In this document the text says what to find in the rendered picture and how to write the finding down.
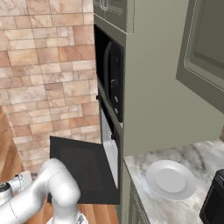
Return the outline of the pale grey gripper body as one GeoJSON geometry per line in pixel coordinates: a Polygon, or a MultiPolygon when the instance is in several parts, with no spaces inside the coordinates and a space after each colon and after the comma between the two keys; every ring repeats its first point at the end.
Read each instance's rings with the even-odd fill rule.
{"type": "Polygon", "coordinates": [[[10,186],[13,192],[22,192],[32,183],[32,175],[29,171],[23,171],[16,174],[10,181],[10,186]]]}

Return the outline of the white plate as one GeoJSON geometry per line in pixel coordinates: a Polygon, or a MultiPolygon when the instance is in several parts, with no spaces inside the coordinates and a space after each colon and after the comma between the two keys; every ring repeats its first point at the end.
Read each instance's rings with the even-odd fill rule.
{"type": "Polygon", "coordinates": [[[146,179],[156,194],[168,200],[186,200],[197,189],[197,181],[192,172],[171,160],[159,160],[151,164],[146,179]]]}

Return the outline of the black countertop appliance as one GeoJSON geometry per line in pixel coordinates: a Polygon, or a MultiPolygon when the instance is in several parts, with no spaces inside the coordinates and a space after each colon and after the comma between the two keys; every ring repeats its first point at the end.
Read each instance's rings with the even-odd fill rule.
{"type": "Polygon", "coordinates": [[[204,224],[224,224],[224,169],[215,173],[199,217],[204,224]]]}

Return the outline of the grey-green tall cabinet housing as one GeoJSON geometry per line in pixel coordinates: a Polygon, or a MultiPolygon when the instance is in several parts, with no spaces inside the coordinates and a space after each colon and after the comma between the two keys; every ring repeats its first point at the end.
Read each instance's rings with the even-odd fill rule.
{"type": "Polygon", "coordinates": [[[135,0],[134,32],[94,14],[94,25],[124,50],[120,204],[123,164],[128,167],[150,224],[202,224],[214,174],[224,167],[219,134],[224,114],[176,79],[189,0],[135,0]],[[148,185],[146,172],[159,160],[188,168],[197,181],[188,199],[169,200],[148,185]]]}

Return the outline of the grey-green base cabinet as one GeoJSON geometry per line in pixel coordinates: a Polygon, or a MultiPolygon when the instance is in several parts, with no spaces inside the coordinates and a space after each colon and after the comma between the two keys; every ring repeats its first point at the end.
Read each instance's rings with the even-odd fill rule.
{"type": "Polygon", "coordinates": [[[126,164],[122,165],[122,224],[150,224],[126,164]]]}

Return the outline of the grey-green wall cabinet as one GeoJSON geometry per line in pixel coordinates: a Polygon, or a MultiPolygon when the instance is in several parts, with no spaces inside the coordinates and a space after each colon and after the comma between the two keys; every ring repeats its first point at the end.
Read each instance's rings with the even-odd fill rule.
{"type": "Polygon", "coordinates": [[[189,0],[176,79],[224,114],[224,0],[189,0]]]}

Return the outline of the black oven door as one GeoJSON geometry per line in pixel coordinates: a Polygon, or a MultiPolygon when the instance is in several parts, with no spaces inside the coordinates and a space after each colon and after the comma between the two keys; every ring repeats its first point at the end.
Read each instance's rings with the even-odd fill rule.
{"type": "Polygon", "coordinates": [[[69,170],[80,188],[79,204],[120,204],[109,161],[102,143],[50,136],[50,158],[69,170]]]}

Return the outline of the black built-in microwave oven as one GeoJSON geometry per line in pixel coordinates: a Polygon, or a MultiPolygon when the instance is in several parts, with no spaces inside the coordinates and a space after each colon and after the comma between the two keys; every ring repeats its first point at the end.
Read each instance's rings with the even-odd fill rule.
{"type": "Polygon", "coordinates": [[[104,87],[104,53],[106,47],[112,42],[109,62],[108,62],[108,93],[107,98],[110,106],[115,111],[118,121],[123,121],[123,73],[124,73],[124,50],[115,40],[113,40],[106,32],[94,25],[94,49],[95,49],[95,62],[96,74],[101,82],[102,88],[104,87]]]}

